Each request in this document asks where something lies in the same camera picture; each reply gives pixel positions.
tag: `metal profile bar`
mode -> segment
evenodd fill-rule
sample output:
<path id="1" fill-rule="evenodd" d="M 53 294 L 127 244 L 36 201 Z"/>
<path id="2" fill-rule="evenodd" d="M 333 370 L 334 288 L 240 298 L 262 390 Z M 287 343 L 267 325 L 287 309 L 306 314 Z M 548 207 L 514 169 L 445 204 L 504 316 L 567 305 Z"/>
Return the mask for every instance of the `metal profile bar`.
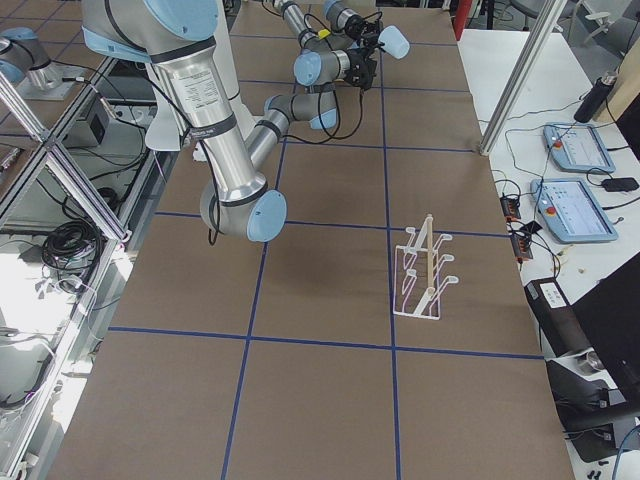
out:
<path id="1" fill-rule="evenodd" d="M 47 168 L 107 238 L 124 240 L 127 237 L 116 214 L 73 161 L 67 149 L 57 142 L 48 147 Z"/>
<path id="2" fill-rule="evenodd" d="M 498 105 L 491 116 L 487 130 L 478 148 L 481 155 L 489 155 L 498 141 L 507 118 L 524 88 L 524 84 L 531 73 L 531 69 L 540 56 L 553 31 L 567 0 L 547 0 L 540 11 L 538 20 L 529 34 L 529 38 L 520 53 L 507 86 L 498 101 Z"/>
<path id="3" fill-rule="evenodd" d="M 81 97 L 82 99 L 79 103 L 84 104 L 84 102 L 89 98 L 88 89 L 85 89 L 82 92 Z M 14 114 L 29 135 L 35 141 L 44 144 L 44 148 L 47 150 L 47 167 L 62 186 L 69 192 L 73 199 L 80 205 L 80 207 L 87 212 L 89 217 L 91 217 L 104 235 L 107 238 L 115 240 L 125 239 L 127 233 L 118 217 L 109 208 L 84 172 L 82 172 L 82 170 L 80 170 L 76 165 L 69 152 L 56 140 L 55 136 L 52 136 L 51 132 L 45 128 L 35 113 L 33 113 L 27 103 L 22 99 L 22 97 L 20 97 L 13 85 L 1 72 L 0 99 L 4 101 L 9 110 Z M 74 105 L 75 103 L 76 102 L 73 102 L 73 104 L 67 108 L 62 118 L 64 118 L 68 112 L 75 114 L 75 112 L 79 111 L 79 108 Z M 65 128 L 68 123 L 69 120 L 65 121 L 64 126 L 59 126 L 56 129 L 57 133 L 62 133 L 61 129 Z M 41 167 L 32 169 L 31 175 L 22 182 L 20 187 L 29 185 L 35 176 L 40 173 L 40 170 Z M 17 199 L 18 194 L 19 192 L 12 196 L 12 202 Z M 4 213 L 2 217 L 4 221 L 6 221 L 6 215 L 4 215 Z"/>
<path id="4" fill-rule="evenodd" d="M 52 366 L 50 367 L 50 371 L 47 375 L 47 380 L 43 383 L 42 387 L 40 387 L 37 396 L 24 412 L 20 433 L 13 440 L 11 448 L 9 449 L 9 455 L 6 459 L 0 462 L 0 478 L 3 475 L 8 478 L 15 478 L 18 474 L 20 461 L 27 451 L 27 447 L 33 437 L 38 423 L 40 422 L 40 418 L 51 399 L 51 394 L 53 393 L 56 381 L 62 371 L 62 367 L 71 352 L 80 332 L 80 328 L 85 321 L 86 316 L 83 313 L 83 310 L 86 310 L 88 306 L 95 303 L 95 292 L 102 282 L 107 268 L 111 263 L 111 257 L 119 244 L 120 242 L 114 240 L 106 243 L 102 256 L 100 257 L 100 262 L 95 268 L 91 281 L 89 282 L 89 288 L 85 290 L 78 300 L 78 305 L 82 305 L 83 308 L 74 309 L 73 316 L 64 330 L 60 343 L 56 348 L 56 360 L 55 362 L 52 362 Z"/>
<path id="5" fill-rule="evenodd" d="M 44 127 L 42 122 L 29 108 L 27 103 L 2 72 L 0 72 L 0 98 L 4 100 L 7 108 L 22 124 L 31 138 L 36 142 L 47 141 L 49 138 L 49 131 Z"/>

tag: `black cable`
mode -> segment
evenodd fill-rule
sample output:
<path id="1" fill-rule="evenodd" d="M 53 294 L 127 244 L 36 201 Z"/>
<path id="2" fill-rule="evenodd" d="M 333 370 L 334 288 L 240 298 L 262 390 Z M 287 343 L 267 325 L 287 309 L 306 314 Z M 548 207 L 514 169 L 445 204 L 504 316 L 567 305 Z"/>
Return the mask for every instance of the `black cable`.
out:
<path id="1" fill-rule="evenodd" d="M 171 107 L 175 110 L 175 112 L 180 115 L 180 118 L 182 118 L 182 120 L 184 120 L 185 124 L 187 125 L 188 129 L 193 128 L 193 124 L 191 123 L 191 121 L 189 120 L 189 118 L 185 115 L 185 113 L 175 104 L 175 102 L 173 100 L 171 100 L 171 98 L 164 93 L 164 91 L 162 91 L 162 89 L 150 78 L 146 77 L 145 75 L 142 75 L 139 71 L 137 71 L 135 68 L 131 67 L 130 65 L 128 65 L 127 63 L 123 63 L 123 65 L 129 69 L 131 72 L 133 72 L 135 75 L 139 76 L 140 78 L 142 78 L 143 80 L 145 80 L 146 82 L 148 82 L 166 101 L 169 105 L 171 105 Z M 184 138 L 187 136 L 188 132 L 184 132 L 180 137 L 180 144 L 182 145 L 182 142 L 184 141 Z M 218 191 L 218 179 L 216 178 L 216 173 L 213 170 L 213 166 L 212 166 L 212 160 L 211 157 L 209 156 L 209 147 L 207 146 L 206 143 L 204 143 L 203 141 L 199 141 L 198 142 L 200 144 L 200 146 L 202 147 L 202 151 L 204 153 L 205 158 L 207 159 L 207 165 L 209 166 L 209 172 L 211 173 L 211 178 L 213 181 L 213 188 L 214 188 L 214 194 L 216 197 L 216 205 L 215 205 L 215 209 L 217 212 L 217 219 L 212 218 L 212 221 L 214 222 L 214 228 L 216 230 L 215 235 L 212 236 L 212 232 L 211 230 L 209 230 L 208 233 L 208 237 L 207 240 L 209 242 L 210 245 L 215 245 L 217 239 L 218 239 L 218 234 L 220 233 L 220 194 Z"/>
<path id="2" fill-rule="evenodd" d="M 262 4 L 262 8 L 264 8 L 267 12 L 269 12 L 271 15 L 275 15 L 276 17 L 279 17 L 280 14 L 274 12 L 273 10 L 271 10 L 270 8 L 267 8 L 267 6 L 264 4 L 265 0 L 261 0 L 261 4 Z"/>
<path id="3" fill-rule="evenodd" d="M 592 175 L 592 174 L 593 174 L 594 172 L 596 172 L 596 171 L 599 171 L 599 172 L 601 172 L 601 173 L 603 173 L 603 174 L 605 174 L 605 175 L 609 175 L 609 178 L 610 178 L 611 180 L 613 180 L 613 176 L 612 176 L 609 172 L 605 172 L 603 169 L 601 169 L 601 168 L 599 168 L 599 167 L 593 167 L 593 168 L 590 168 L 590 169 L 589 169 L 589 170 L 587 170 L 585 173 L 586 173 L 586 175 L 587 175 L 587 182 L 589 182 L 589 183 L 590 183 L 591 185 L 593 185 L 594 187 L 601 187 L 601 186 L 602 186 L 602 182 L 600 182 L 600 183 L 595 183 L 595 182 L 592 182 L 592 181 L 591 181 L 591 179 L 589 178 L 589 175 Z"/>
<path id="4" fill-rule="evenodd" d="M 84 219 L 63 223 L 42 244 L 42 262 L 58 278 L 58 286 L 70 294 L 83 291 L 100 261 L 103 240 L 98 228 Z M 71 281 L 80 280 L 80 285 Z"/>
<path id="5" fill-rule="evenodd" d="M 58 200 L 49 190 L 47 190 L 47 188 L 40 181 L 40 179 L 36 178 L 36 182 L 38 183 L 38 185 L 40 185 L 40 188 L 47 195 L 47 197 L 49 197 L 51 200 L 53 200 L 54 203 L 60 205 L 60 207 L 62 208 L 62 213 L 64 213 L 65 217 L 67 217 L 67 218 L 69 218 L 71 220 L 76 220 L 78 218 L 82 218 L 83 215 L 79 214 L 78 212 L 76 212 L 72 208 L 66 206 L 64 200 Z"/>
<path id="6" fill-rule="evenodd" d="M 562 270 L 562 262 L 560 262 L 560 257 L 556 253 L 554 253 L 553 250 L 551 250 L 551 247 L 549 246 L 547 241 L 544 239 L 544 237 L 542 237 L 538 233 L 535 233 L 534 235 L 538 237 L 540 240 L 542 240 L 544 245 L 536 242 L 533 239 L 531 239 L 531 243 L 533 243 L 534 245 L 538 245 L 539 247 L 545 249 L 547 252 L 551 254 L 551 260 L 553 262 L 553 278 L 557 280 L 558 277 L 560 276 L 560 271 Z"/>
<path id="7" fill-rule="evenodd" d="M 336 135 L 338 129 L 340 128 L 340 122 L 341 122 L 341 116 L 340 116 L 340 104 L 337 101 L 337 96 L 336 98 L 336 110 L 337 110 L 337 115 L 338 115 L 338 124 L 336 129 L 334 130 L 334 132 L 329 132 L 329 130 L 327 129 L 326 125 L 324 124 L 323 120 L 322 120 L 322 109 L 321 109 L 321 97 L 324 93 L 324 85 L 323 85 L 323 89 L 320 91 L 319 95 L 318 95 L 318 118 L 320 119 L 320 126 L 322 127 L 323 132 L 327 135 L 327 138 L 323 139 L 323 140 L 319 140 L 319 141 L 313 141 L 313 140 L 307 140 L 301 137 L 298 137 L 296 135 L 292 135 L 292 134 L 287 134 L 287 135 L 283 135 L 284 138 L 293 138 L 294 140 L 298 140 L 302 143 L 306 143 L 309 145 L 323 145 L 331 140 L 346 140 L 347 138 L 352 137 L 353 135 L 355 135 L 355 133 L 358 131 L 358 129 L 360 128 L 360 126 L 362 125 L 362 120 L 364 117 L 364 105 L 363 105 L 363 100 L 364 100 L 364 90 L 360 89 L 359 92 L 359 98 L 358 98 L 358 105 L 360 108 L 360 113 L 358 116 L 358 122 L 356 124 L 356 126 L 353 128 L 353 130 L 347 134 L 347 135 L 342 135 L 342 136 L 338 136 Z"/>
<path id="8" fill-rule="evenodd" d="M 509 195 L 506 195 L 506 197 L 509 198 L 509 197 L 515 196 L 515 197 L 517 197 L 518 205 L 520 204 L 520 197 L 522 196 L 522 189 L 520 188 L 520 185 L 518 185 L 516 182 L 514 182 L 513 180 L 510 180 L 508 178 L 501 178 L 501 179 L 496 180 L 493 183 L 496 184 L 496 185 L 499 184 L 499 183 L 504 183 L 504 186 L 502 187 L 502 196 L 505 196 L 504 190 L 505 190 L 507 184 L 514 185 L 516 187 L 516 189 L 518 190 L 518 193 L 517 194 L 515 194 L 515 193 L 514 194 L 509 194 Z"/>
<path id="9" fill-rule="evenodd" d="M 624 51 L 625 55 L 629 53 L 629 49 L 631 48 L 631 41 L 633 40 L 633 35 L 636 33 L 638 24 L 640 24 L 640 17 L 636 18 L 636 24 L 633 26 L 633 30 L 631 30 L 631 35 L 629 35 L 629 40 L 627 40 L 627 48 Z"/>
<path id="10" fill-rule="evenodd" d="M 98 180 L 99 178 L 103 178 L 103 177 L 107 177 L 109 175 L 115 175 L 117 173 L 122 173 L 122 172 L 126 172 L 127 170 L 131 170 L 132 168 L 138 166 L 140 164 L 142 160 L 140 158 L 136 159 L 135 162 L 130 163 L 129 165 L 127 165 L 126 167 L 122 167 L 119 168 L 117 170 L 112 170 L 110 172 L 104 172 L 104 173 L 100 173 L 98 175 L 94 175 L 93 177 L 89 177 L 89 180 L 91 180 L 92 182 L 94 180 Z"/>
<path id="11" fill-rule="evenodd" d="M 467 26 L 465 28 L 469 28 L 471 26 L 471 23 L 473 22 L 473 20 L 476 17 L 476 13 L 478 13 L 478 8 L 480 8 L 480 4 L 481 3 L 482 3 L 482 1 L 480 1 L 480 0 L 476 3 L 476 8 L 473 9 L 473 13 L 471 14 L 471 18 L 467 22 Z"/>
<path id="12" fill-rule="evenodd" d="M 121 297 L 114 298 L 114 299 L 113 299 L 113 300 L 111 300 L 109 303 L 106 303 L 106 304 L 104 304 L 104 305 L 100 305 L 99 307 L 93 307 L 91 310 L 95 312 L 96 310 L 103 310 L 103 309 L 105 309 L 105 308 L 108 308 L 108 307 L 110 307 L 111 305 L 115 305 L 116 303 L 118 303 L 118 302 L 120 301 L 120 298 L 121 298 Z"/>
<path id="13" fill-rule="evenodd" d="M 91 155 L 93 155 L 96 158 L 99 158 L 100 160 L 104 160 L 107 163 L 110 163 L 111 165 L 114 165 L 116 167 L 128 167 L 130 165 L 132 165 L 133 163 L 135 163 L 137 161 L 137 157 L 136 159 L 132 160 L 129 163 L 118 163 L 118 162 L 114 162 L 113 160 L 110 160 L 109 158 L 105 157 L 104 155 L 101 155 L 98 152 L 94 152 L 93 150 L 90 150 L 88 148 L 85 147 L 70 147 L 67 148 L 67 150 L 73 151 L 73 150 L 82 150 L 83 152 L 87 152 Z"/>
<path id="14" fill-rule="evenodd" d="M 53 348 L 49 342 L 49 340 L 42 336 L 42 335 L 32 335 L 29 338 L 26 338 L 24 340 L 17 340 L 17 341 L 12 341 L 10 342 L 10 344 L 13 343 L 23 343 L 29 340 L 35 340 L 35 339 L 40 339 L 43 342 L 46 342 L 46 345 L 53 351 Z M 47 368 L 49 367 L 49 364 L 51 363 L 51 361 L 53 360 L 53 356 L 51 355 L 51 352 L 49 352 L 47 350 L 47 356 L 44 360 L 39 360 L 37 363 L 40 363 L 40 369 L 38 371 L 38 376 L 36 377 L 35 382 L 33 383 L 33 386 L 28 389 L 28 390 L 24 390 L 23 393 L 25 394 L 24 397 L 22 397 L 19 400 L 10 402 L 9 398 L 11 398 L 11 396 L 13 394 L 9 394 L 7 395 L 5 398 L 3 398 L 2 400 L 0 400 L 0 409 L 3 410 L 15 410 L 18 408 L 21 408 L 22 406 L 24 406 L 29 399 L 31 398 L 32 395 L 34 395 L 36 392 L 38 392 L 38 390 L 40 390 L 40 387 L 42 387 L 42 384 L 45 382 L 47 375 Z"/>
<path id="15" fill-rule="evenodd" d="M 630 200 L 626 203 L 621 203 L 620 205 L 612 205 L 610 207 L 602 207 L 603 210 L 615 210 L 616 208 L 622 208 L 622 207 L 626 207 L 627 205 L 631 205 L 632 203 L 637 202 L 638 200 L 640 200 L 640 197 L 638 198 L 634 198 L 633 200 Z"/>
<path id="16" fill-rule="evenodd" d="M 320 20 L 318 17 L 316 17 L 313 13 L 305 13 L 305 14 L 304 14 L 304 17 L 303 17 L 304 24 L 305 24 L 305 26 L 306 26 L 308 29 L 310 29 L 310 30 L 311 30 L 311 25 L 309 25 L 309 22 L 307 22 L 307 18 L 313 18 L 316 22 L 318 22 L 318 23 L 322 26 L 322 28 L 323 28 L 324 30 L 329 30 L 329 31 L 331 31 L 331 29 L 330 29 L 329 27 L 327 27 L 327 26 L 325 25 L 325 23 L 324 23 L 322 20 Z"/>
<path id="17" fill-rule="evenodd" d="M 146 129 L 146 128 L 144 128 L 142 125 L 138 125 L 137 123 L 128 122 L 128 121 L 123 120 L 123 119 L 121 119 L 121 118 L 114 118 L 114 120 L 115 120 L 116 122 L 122 123 L 122 124 L 124 124 L 124 125 L 129 125 L 130 127 L 134 127 L 134 128 L 139 129 L 139 130 L 143 130 L 145 133 L 146 133 L 146 131 L 147 131 L 147 129 Z"/>
<path id="18" fill-rule="evenodd" d="M 37 243 L 32 243 L 29 242 L 27 240 L 9 240 L 8 242 L 4 242 L 2 244 L 0 244 L 0 248 L 4 247 L 5 245 L 9 245 L 11 243 L 26 243 L 27 245 L 31 245 L 32 247 L 39 247 L 40 245 L 38 245 Z"/>

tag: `light blue joint cap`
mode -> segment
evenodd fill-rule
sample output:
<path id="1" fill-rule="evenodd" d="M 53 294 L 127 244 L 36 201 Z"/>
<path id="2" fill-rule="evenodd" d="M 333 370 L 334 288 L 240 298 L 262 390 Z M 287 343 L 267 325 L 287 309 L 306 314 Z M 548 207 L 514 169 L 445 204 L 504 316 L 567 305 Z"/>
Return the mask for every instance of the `light blue joint cap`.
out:
<path id="1" fill-rule="evenodd" d="M 3 37 L 7 37 L 9 40 L 37 40 L 38 36 L 33 30 L 27 27 L 9 28 L 0 33 Z"/>
<path id="2" fill-rule="evenodd" d="M 11 83 L 21 82 L 24 78 L 24 73 L 13 63 L 3 62 L 0 60 L 0 72 L 7 77 Z"/>
<path id="3" fill-rule="evenodd" d="M 339 1 L 340 0 L 325 0 L 324 7 L 322 8 L 322 14 L 325 18 L 327 18 L 327 13 L 329 13 L 329 9 L 333 7 L 333 4 Z"/>
<path id="4" fill-rule="evenodd" d="M 277 190 L 265 193 L 251 210 L 247 238 L 252 242 L 268 242 L 278 236 L 287 219 L 287 201 Z"/>
<path id="5" fill-rule="evenodd" d="M 82 31 L 84 33 L 84 43 L 94 52 L 131 62 L 151 63 L 151 58 L 145 52 L 136 50 L 129 45 L 114 42 L 109 38 L 87 30 L 85 27 L 82 27 Z"/>
<path id="6" fill-rule="evenodd" d="M 322 126 L 324 128 L 333 128 L 336 126 L 336 122 L 338 121 L 338 113 L 335 108 L 331 110 L 327 110 L 320 117 L 314 117 L 309 122 L 309 126 L 314 130 L 322 130 Z"/>
<path id="7" fill-rule="evenodd" d="M 293 74 L 300 85 L 313 85 L 322 73 L 322 57 L 316 52 L 307 52 L 296 58 Z"/>
<path id="8" fill-rule="evenodd" d="M 269 107 L 271 106 L 271 101 L 276 98 L 276 95 L 271 95 L 264 101 L 264 113 L 266 114 L 269 111 Z"/>
<path id="9" fill-rule="evenodd" d="M 213 0 L 144 0 L 151 14 L 174 35 L 200 42 L 218 26 L 218 5 Z"/>

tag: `silver arm segment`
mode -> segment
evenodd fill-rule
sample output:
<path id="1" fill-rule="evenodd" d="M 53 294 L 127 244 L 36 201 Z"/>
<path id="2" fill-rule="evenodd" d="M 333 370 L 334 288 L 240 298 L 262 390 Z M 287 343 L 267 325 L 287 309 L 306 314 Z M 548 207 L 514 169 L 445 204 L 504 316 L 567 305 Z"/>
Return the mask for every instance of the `silver arm segment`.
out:
<path id="1" fill-rule="evenodd" d="M 104 55 L 150 64 L 164 95 L 179 110 L 174 112 L 178 124 L 186 126 L 189 137 L 203 146 L 215 177 L 201 197 L 205 223 L 253 241 L 274 238 L 286 217 L 283 195 L 269 191 L 259 172 L 269 152 L 293 121 L 309 121 L 315 129 L 333 127 L 337 108 L 332 82 L 344 78 L 351 85 L 370 88 L 376 66 L 370 56 L 384 45 L 379 42 L 379 18 L 367 22 L 349 10 L 353 18 L 344 32 L 320 38 L 307 26 L 295 2 L 271 1 L 300 45 L 322 57 L 319 62 L 315 57 L 296 61 L 296 78 L 306 93 L 268 100 L 264 117 L 246 142 L 228 98 L 228 93 L 236 92 L 225 92 L 213 60 L 218 15 L 224 18 L 218 11 L 219 0 L 82 2 L 87 46 Z M 336 0 L 327 5 L 331 12 L 345 10 Z M 350 50 L 354 41 L 358 48 Z"/>
<path id="2" fill-rule="evenodd" d="M 25 27 L 0 32 L 0 71 L 12 83 L 27 76 L 40 90 L 51 90 L 62 83 L 60 69 L 51 62 L 33 30 Z"/>

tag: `blue tape line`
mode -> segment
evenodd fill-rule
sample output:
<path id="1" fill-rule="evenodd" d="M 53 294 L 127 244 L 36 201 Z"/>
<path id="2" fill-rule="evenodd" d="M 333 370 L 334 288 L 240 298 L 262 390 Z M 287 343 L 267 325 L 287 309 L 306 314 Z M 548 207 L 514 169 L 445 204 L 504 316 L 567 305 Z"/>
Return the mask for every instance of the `blue tape line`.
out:
<path id="1" fill-rule="evenodd" d="M 294 345 L 314 345 L 320 347 L 341 347 L 341 348 L 358 348 L 363 350 L 391 350 L 388 345 L 376 345 L 373 343 L 354 343 L 354 342 L 333 342 L 329 340 L 305 340 L 301 338 L 280 338 L 280 337 L 251 337 L 251 340 L 257 342 L 269 343 L 289 343 Z"/>
<path id="2" fill-rule="evenodd" d="M 275 85 L 291 85 L 291 82 L 284 82 L 282 80 L 238 80 L 238 83 L 273 83 Z"/>
<path id="3" fill-rule="evenodd" d="M 457 47 L 456 43 L 435 43 L 435 42 L 409 42 L 409 45 L 427 46 L 427 47 Z"/>
<path id="4" fill-rule="evenodd" d="M 287 37 L 284 35 L 247 35 L 247 34 L 240 34 L 240 33 L 230 33 L 229 34 L 230 37 L 236 37 L 236 38 L 262 38 L 262 39 L 273 39 L 273 40 L 296 40 L 296 37 L 291 36 L 291 37 Z"/>
<path id="5" fill-rule="evenodd" d="M 222 464 L 221 480 L 227 477 L 229 469 L 229 460 L 231 458 L 231 446 L 233 444 L 233 435 L 236 428 L 236 420 L 238 418 L 238 410 L 240 408 L 240 397 L 242 396 L 242 387 L 244 385 L 244 375 L 247 370 L 247 359 L 249 358 L 249 347 L 251 346 L 251 334 L 253 332 L 253 324 L 256 319 L 256 311 L 258 309 L 258 297 L 260 296 L 260 287 L 262 286 L 262 276 L 264 274 L 264 265 L 267 259 L 269 244 L 265 243 L 262 247 L 262 259 L 260 261 L 260 270 L 258 270 L 258 279 L 256 280 L 256 290 L 253 296 L 253 304 L 251 306 L 251 318 L 247 329 L 247 336 L 244 343 L 244 352 L 242 353 L 242 365 L 240 367 L 240 376 L 238 377 L 238 385 L 236 387 L 236 396 L 233 401 L 233 413 L 231 414 L 231 424 L 229 425 L 229 434 L 227 436 L 227 446 L 224 452 L 224 462 Z"/>
<path id="6" fill-rule="evenodd" d="M 199 213 L 181 213 L 181 212 L 156 212 L 156 215 L 162 217 L 186 217 L 186 218 L 200 218 Z"/>
<path id="7" fill-rule="evenodd" d="M 464 357 L 512 358 L 517 360 L 544 360 L 543 355 L 524 353 L 476 352 L 473 350 L 449 350 L 445 348 L 396 347 L 401 352 L 434 353 L 440 355 L 458 355 Z"/>
<path id="8" fill-rule="evenodd" d="M 387 145 L 388 150 L 417 150 L 427 152 L 455 152 L 455 153 L 473 153 L 471 148 L 440 148 L 440 147 L 392 147 Z"/>
<path id="9" fill-rule="evenodd" d="M 206 337 L 206 338 L 222 338 L 225 340 L 246 340 L 244 335 L 234 335 L 232 333 L 215 333 L 215 332 L 194 332 L 188 330 L 167 330 L 159 328 L 139 328 L 139 327 L 109 327 L 110 332 L 126 332 L 126 333 L 151 333 L 154 335 L 174 335 L 182 337 Z"/>
<path id="10" fill-rule="evenodd" d="M 76 38 L 78 38 L 78 35 L 80 35 L 81 33 L 82 33 L 82 30 L 78 30 L 78 33 L 76 33 L 76 34 L 73 36 L 73 38 L 72 38 L 72 39 L 71 39 L 71 41 L 67 44 L 67 46 L 66 46 L 66 47 L 64 47 L 62 50 L 60 50 L 60 53 L 58 53 L 58 55 L 56 55 L 56 59 L 61 58 L 61 57 L 62 57 L 62 55 L 64 54 L 64 52 L 66 52 L 66 51 L 67 51 L 67 49 L 68 49 L 71 45 L 73 45 L 73 44 L 77 45 L 77 43 L 76 43 Z"/>
<path id="11" fill-rule="evenodd" d="M 384 87 L 385 90 L 408 90 L 411 92 L 439 92 L 439 93 L 471 93 L 469 90 L 455 90 L 450 88 L 421 88 L 421 87 Z"/>
<path id="12" fill-rule="evenodd" d="M 389 327 L 391 330 L 391 377 L 393 384 L 393 428 L 395 438 L 396 455 L 396 480 L 402 480 L 402 450 L 400 445 L 400 400 L 398 398 L 398 358 L 396 354 L 396 324 L 393 314 L 393 260 L 391 257 L 391 206 L 389 196 L 389 169 L 387 162 L 387 125 L 384 101 L 384 68 L 382 65 L 382 53 L 380 55 L 380 103 L 382 106 L 382 155 L 384 165 L 384 204 L 385 204 L 385 230 L 387 232 L 387 276 L 389 281 Z"/>
<path id="13" fill-rule="evenodd" d="M 358 343 L 358 342 L 338 342 L 331 340 L 310 340 L 305 338 L 280 338 L 269 336 L 251 336 L 239 335 L 233 333 L 217 333 L 217 332 L 200 332 L 192 330 L 171 330 L 162 328 L 142 328 L 142 327 L 122 327 L 111 326 L 110 332 L 120 333 L 147 333 L 151 335 L 169 335 L 178 337 L 200 337 L 200 338 L 218 338 L 222 340 L 244 340 L 250 339 L 251 341 L 264 342 L 264 343 L 288 343 L 295 345 L 312 345 L 319 347 L 342 347 L 342 348 L 356 348 L 361 350 L 386 350 L 391 351 L 391 345 L 377 345 L 373 343 Z M 524 353 L 501 353 L 501 352 L 480 352 L 474 350 L 452 350 L 446 348 L 429 348 L 429 347 L 408 347 L 396 345 L 396 351 L 409 352 L 409 353 L 428 353 L 435 355 L 454 355 L 464 357 L 486 357 L 486 358 L 506 358 L 516 360 L 544 360 L 542 355 L 529 355 Z"/>
<path id="14" fill-rule="evenodd" d="M 284 164 L 284 152 L 280 154 L 281 161 Z M 276 180 L 276 188 L 278 187 L 280 182 L 280 170 L 278 174 L 278 178 Z M 163 217 L 183 217 L 183 218 L 200 218 L 200 214 L 198 213 L 182 213 L 182 212 L 166 212 L 160 211 L 156 212 L 156 215 Z M 359 225 L 359 224 L 349 224 L 349 223 L 324 223 L 324 222 L 305 222 L 302 220 L 287 220 L 285 222 L 287 225 L 301 225 L 306 227 L 329 227 L 329 228 L 352 228 L 352 229 L 360 229 L 360 230 L 389 230 L 392 232 L 404 232 L 403 227 L 382 227 L 378 225 Z M 489 237 L 489 238 L 509 238 L 509 235 L 506 233 L 488 233 L 488 232 L 461 232 L 457 230 L 434 230 L 435 233 L 448 233 L 450 235 L 460 235 L 460 236 L 468 236 L 468 237 Z"/>
<path id="15" fill-rule="evenodd" d="M 9 15 L 7 18 L 14 18 L 12 17 L 12 15 L 16 13 L 18 10 L 20 10 L 25 5 L 25 3 L 27 3 L 27 0 L 22 0 L 22 2 L 20 2 L 16 8 L 14 8 L 9 12 Z"/>
<path id="16" fill-rule="evenodd" d="M 342 224 L 342 223 L 322 223 L 322 222 L 303 222 L 299 220 L 287 220 L 285 222 L 288 225 L 305 225 L 310 227 L 333 227 L 333 228 L 356 228 L 362 230 L 386 230 L 386 227 L 379 227 L 375 225 L 356 225 L 356 224 Z"/>

